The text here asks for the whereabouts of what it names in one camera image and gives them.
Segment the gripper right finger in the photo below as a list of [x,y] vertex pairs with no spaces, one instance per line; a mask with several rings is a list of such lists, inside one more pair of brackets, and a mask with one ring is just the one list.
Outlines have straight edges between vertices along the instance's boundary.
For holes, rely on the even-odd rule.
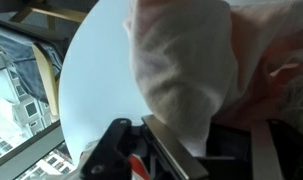
[[267,122],[251,127],[253,180],[283,180],[280,162]]

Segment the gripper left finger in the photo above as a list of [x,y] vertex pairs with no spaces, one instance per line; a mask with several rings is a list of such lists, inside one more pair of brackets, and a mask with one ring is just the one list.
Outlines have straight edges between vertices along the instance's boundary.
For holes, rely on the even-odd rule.
[[188,152],[165,124],[154,115],[144,116],[142,121],[180,180],[208,180],[209,172]]

